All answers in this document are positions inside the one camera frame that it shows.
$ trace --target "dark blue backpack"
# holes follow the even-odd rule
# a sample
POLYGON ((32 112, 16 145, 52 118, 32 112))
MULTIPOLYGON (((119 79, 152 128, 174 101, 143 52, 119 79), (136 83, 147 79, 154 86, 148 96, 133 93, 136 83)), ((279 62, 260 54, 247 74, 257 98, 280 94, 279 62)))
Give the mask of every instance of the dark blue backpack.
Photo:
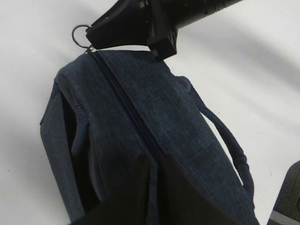
POLYGON ((150 52, 90 52, 62 68, 41 136, 76 225, 259 224, 243 150, 150 52))

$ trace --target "black mount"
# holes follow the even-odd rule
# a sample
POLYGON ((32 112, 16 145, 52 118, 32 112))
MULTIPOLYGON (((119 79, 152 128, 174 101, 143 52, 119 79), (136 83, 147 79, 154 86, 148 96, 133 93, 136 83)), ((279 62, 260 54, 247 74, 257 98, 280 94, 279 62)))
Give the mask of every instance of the black mount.
POLYGON ((240 0, 119 0, 86 30, 95 49, 145 45, 157 61, 177 53, 178 29, 240 0))

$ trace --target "white wall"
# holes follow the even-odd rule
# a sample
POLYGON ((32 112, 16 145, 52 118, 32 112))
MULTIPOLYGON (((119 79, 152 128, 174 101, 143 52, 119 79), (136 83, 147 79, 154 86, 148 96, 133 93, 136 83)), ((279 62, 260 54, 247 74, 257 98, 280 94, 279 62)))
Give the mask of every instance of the white wall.
MULTIPOLYGON (((69 222, 39 121, 57 71, 84 51, 72 42, 72 29, 91 24, 114 2, 0 3, 1 224, 69 222)), ((243 147, 262 225, 285 173, 300 160, 299 12, 298 0, 244 0, 181 29, 179 53, 166 60, 175 75, 191 80, 243 147)))

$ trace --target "padded strap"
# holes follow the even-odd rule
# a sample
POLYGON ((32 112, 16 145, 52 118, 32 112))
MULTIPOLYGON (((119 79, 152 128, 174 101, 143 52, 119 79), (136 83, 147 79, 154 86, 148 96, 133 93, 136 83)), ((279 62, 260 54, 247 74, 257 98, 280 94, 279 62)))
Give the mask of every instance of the padded strap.
POLYGON ((217 128, 224 143, 226 144, 229 153, 233 160, 233 165, 236 168, 242 182, 243 187, 253 201, 254 198, 254 182, 250 173, 249 165, 247 163, 247 157, 244 154, 243 149, 240 147, 233 134, 226 127, 226 125, 211 111, 209 110, 202 99, 200 98, 193 85, 185 77, 177 77, 180 84, 188 89, 188 92, 193 102, 198 107, 199 111, 208 118, 217 128))

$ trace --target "key ring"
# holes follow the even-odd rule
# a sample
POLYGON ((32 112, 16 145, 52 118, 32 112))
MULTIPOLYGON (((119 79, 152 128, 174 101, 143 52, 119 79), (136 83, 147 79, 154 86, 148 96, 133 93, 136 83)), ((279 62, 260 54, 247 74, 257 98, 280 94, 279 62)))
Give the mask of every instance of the key ring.
POLYGON ((91 48, 92 48, 92 45, 90 45, 90 46, 84 46, 84 45, 82 45, 82 44, 78 43, 78 41, 76 41, 76 39, 75 39, 75 37, 74 37, 74 32, 75 32, 75 30, 77 30, 77 29, 78 29, 78 28, 80 28, 80 27, 87 27, 87 28, 91 28, 91 26, 89 26, 89 25, 86 25, 86 24, 80 24, 80 25, 78 25, 78 26, 74 27, 74 29, 73 29, 73 31, 72 31, 72 39, 73 39, 73 41, 75 42, 75 44, 76 44, 76 45, 78 45, 79 47, 81 47, 81 48, 87 48, 87 49, 91 49, 91 48))

